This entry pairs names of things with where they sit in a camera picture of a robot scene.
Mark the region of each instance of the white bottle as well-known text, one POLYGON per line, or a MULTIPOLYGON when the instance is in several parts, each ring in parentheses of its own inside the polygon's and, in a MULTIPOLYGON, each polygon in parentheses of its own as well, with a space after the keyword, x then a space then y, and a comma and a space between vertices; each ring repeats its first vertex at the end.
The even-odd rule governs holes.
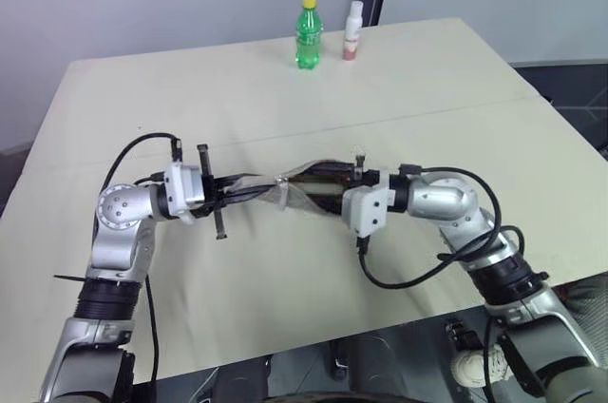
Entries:
POLYGON ((359 31, 363 25, 363 2, 351 2, 351 14, 346 19, 346 28, 344 29, 344 50, 342 51, 342 59, 351 61, 357 54, 357 45, 359 45, 359 31))

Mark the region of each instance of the yellow bottle cap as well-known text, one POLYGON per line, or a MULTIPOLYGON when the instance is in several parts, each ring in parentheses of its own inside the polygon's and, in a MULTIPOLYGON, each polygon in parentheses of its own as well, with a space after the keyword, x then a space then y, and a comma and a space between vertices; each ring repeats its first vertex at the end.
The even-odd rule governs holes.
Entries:
POLYGON ((302 7, 304 9, 314 9, 316 7, 316 0, 302 0, 302 7))

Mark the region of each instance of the green soda bottle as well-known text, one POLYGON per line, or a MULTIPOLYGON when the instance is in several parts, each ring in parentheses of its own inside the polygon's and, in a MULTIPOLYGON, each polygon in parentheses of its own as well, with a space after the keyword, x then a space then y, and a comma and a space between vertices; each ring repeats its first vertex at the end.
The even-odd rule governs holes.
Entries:
POLYGON ((314 68, 318 64, 322 30, 316 0, 302 0, 302 13, 295 24, 295 61, 298 67, 314 68))

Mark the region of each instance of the table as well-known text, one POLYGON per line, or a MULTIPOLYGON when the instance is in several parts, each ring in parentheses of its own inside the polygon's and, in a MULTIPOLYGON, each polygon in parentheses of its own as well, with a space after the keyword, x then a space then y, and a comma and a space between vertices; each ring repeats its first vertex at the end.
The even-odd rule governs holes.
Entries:
MULTIPOLYGON (((89 257, 96 193, 116 154, 149 131, 182 137, 184 159, 209 143, 218 176, 278 173, 308 160, 396 170, 446 164, 482 175, 526 258, 554 284, 608 269, 608 164, 458 19, 364 29, 357 59, 324 35, 313 71, 294 68, 290 38, 79 61, 70 65, 0 220, 0 393, 36 397, 89 257)), ((118 171, 130 182, 163 169, 166 143, 146 143, 118 171)), ((338 219, 262 202, 157 229, 151 269, 159 377, 182 374, 482 302, 458 266, 407 291, 361 274, 338 219)), ((443 250, 428 223, 392 215, 370 266, 386 280, 419 275, 443 250)), ((145 297, 136 310, 136 381, 152 346, 145 297)))

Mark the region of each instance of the shoe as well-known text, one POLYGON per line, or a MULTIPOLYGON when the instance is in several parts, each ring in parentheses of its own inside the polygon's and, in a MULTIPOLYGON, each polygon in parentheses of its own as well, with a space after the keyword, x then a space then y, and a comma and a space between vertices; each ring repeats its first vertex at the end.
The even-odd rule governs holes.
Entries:
MULTIPOLYGON (((495 344, 488 353, 490 382, 506 380, 513 375, 503 349, 495 344)), ((480 388, 485 386, 484 352, 461 351, 452 360, 451 371, 456 382, 463 387, 480 388)))

